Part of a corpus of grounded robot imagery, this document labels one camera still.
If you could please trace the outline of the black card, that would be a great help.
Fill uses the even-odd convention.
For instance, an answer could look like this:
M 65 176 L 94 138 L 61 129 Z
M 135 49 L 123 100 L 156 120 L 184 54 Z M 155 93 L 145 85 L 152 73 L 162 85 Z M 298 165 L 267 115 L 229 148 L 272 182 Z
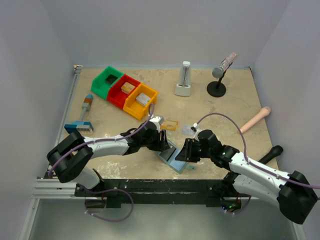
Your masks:
M 159 157 L 165 161 L 168 162 L 169 159 L 172 157 L 172 155 L 175 153 L 176 148 L 172 146 L 171 148 L 167 149 L 166 151 L 163 151 L 159 154 Z

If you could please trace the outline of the green card holder wallet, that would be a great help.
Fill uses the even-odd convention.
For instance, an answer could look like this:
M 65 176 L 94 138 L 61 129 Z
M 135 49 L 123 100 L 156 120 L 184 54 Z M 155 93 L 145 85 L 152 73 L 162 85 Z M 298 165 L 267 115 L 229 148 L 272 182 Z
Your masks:
M 172 143 L 170 140 L 168 140 L 168 143 L 171 145 L 171 147 L 175 147 L 176 148 L 174 154 L 171 156 L 169 161 L 164 161 L 159 157 L 159 154 L 161 152 L 157 152 L 156 155 L 158 156 L 158 158 L 160 160 L 162 160 L 167 166 L 169 166 L 171 169 L 173 169 L 178 174 L 181 174 L 184 170 L 195 171 L 196 167 L 191 165 L 191 164 L 189 164 L 188 162 L 175 160 L 175 157 L 180 152 L 180 149 L 177 148 L 177 146 L 174 143 Z

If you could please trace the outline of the white VIP card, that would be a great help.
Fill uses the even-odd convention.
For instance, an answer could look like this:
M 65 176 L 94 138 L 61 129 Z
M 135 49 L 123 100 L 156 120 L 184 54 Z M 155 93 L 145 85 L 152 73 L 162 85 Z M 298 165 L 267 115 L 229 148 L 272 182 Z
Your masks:
M 183 135 L 186 135 L 186 136 L 194 136 L 196 133 L 196 130 L 193 130 L 193 127 L 192 126 L 187 126 L 187 125 L 184 125 L 182 127 L 182 134 Z

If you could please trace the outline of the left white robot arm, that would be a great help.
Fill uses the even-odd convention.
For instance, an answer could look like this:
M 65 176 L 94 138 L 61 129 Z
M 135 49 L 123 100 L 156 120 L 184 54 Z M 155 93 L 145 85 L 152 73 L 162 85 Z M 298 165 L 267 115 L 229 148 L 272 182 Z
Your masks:
M 105 156 L 126 156 L 141 148 L 154 152 L 165 152 L 171 147 L 165 130 L 148 121 L 137 129 L 130 129 L 110 138 L 84 137 L 79 132 L 69 134 L 46 156 L 52 172 L 61 183 L 75 182 L 88 190 L 104 184 L 99 173 L 87 167 L 91 159 Z

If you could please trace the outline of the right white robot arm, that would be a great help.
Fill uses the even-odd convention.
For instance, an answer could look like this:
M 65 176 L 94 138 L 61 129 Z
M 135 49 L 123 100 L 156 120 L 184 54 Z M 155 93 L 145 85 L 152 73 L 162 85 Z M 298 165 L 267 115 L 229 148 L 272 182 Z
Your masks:
M 208 129 L 187 138 L 175 159 L 192 163 L 210 159 L 217 167 L 230 172 L 231 185 L 236 192 L 274 205 L 296 224 L 305 222 L 318 201 L 301 172 L 280 171 L 248 158 L 238 149 L 222 144 Z

